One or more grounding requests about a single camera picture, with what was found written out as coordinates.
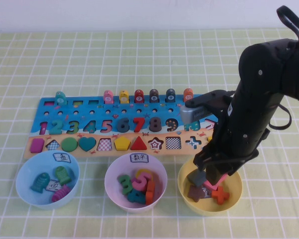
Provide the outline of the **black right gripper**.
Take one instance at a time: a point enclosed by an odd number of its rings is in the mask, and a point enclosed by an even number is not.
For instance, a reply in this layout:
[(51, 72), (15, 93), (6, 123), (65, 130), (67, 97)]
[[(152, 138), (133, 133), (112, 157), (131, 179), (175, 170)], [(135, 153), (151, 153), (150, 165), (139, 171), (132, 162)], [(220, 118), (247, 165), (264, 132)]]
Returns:
[(228, 162), (228, 175), (258, 156), (257, 147), (280, 104), (281, 78), (291, 53), (290, 40), (275, 40), (247, 47), (239, 61), (240, 83), (214, 129), (212, 147), (194, 157), (199, 170), (209, 161)]

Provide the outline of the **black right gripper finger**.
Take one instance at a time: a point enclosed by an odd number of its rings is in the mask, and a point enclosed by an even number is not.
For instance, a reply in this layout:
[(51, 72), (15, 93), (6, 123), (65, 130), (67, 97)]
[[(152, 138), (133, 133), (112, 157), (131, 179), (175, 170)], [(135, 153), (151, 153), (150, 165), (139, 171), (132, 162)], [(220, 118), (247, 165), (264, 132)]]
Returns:
[(211, 185), (220, 181), (223, 175), (228, 174), (228, 162), (209, 161), (206, 164), (206, 179)]

